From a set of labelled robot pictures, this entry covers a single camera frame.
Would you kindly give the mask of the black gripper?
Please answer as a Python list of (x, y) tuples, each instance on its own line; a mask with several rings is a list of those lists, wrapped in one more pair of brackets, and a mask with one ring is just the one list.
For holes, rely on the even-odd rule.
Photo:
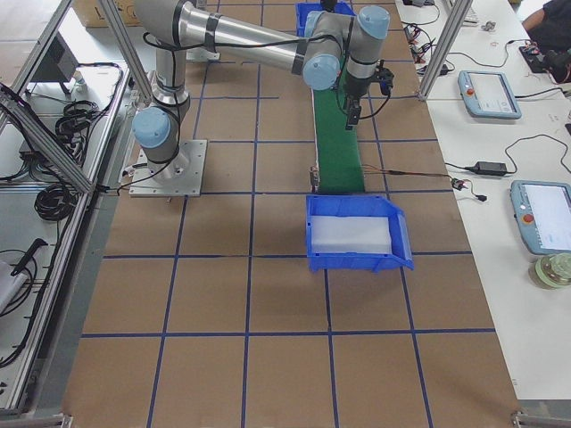
[(367, 93), (369, 85), (370, 78), (356, 78), (353, 75), (345, 76), (346, 130), (353, 130), (359, 123), (361, 114), (359, 100)]

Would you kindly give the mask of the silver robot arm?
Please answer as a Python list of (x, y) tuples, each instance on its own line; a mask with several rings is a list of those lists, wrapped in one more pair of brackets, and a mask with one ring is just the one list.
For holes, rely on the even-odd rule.
[(390, 24), (389, 12), (380, 6), (366, 6), (355, 16), (321, 6), (308, 13), (303, 37), (208, 12), (193, 1), (136, 1), (134, 7), (155, 39), (153, 95), (172, 109), (189, 103), (186, 53), (195, 48), (212, 54), (229, 51), (290, 70), (314, 91), (341, 86), (346, 129), (363, 118), (360, 100), (372, 83), (385, 96), (393, 89), (393, 74), (379, 59)]

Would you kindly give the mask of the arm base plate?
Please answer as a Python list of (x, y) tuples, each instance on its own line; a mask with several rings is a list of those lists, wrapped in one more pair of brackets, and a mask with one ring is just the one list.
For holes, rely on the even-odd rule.
[(184, 140), (180, 143), (178, 156), (159, 174), (152, 174), (162, 165), (149, 163), (143, 149), (139, 150), (138, 163), (146, 163), (134, 172), (135, 183), (129, 187), (132, 197), (199, 197), (202, 191), (204, 162), (207, 141)]

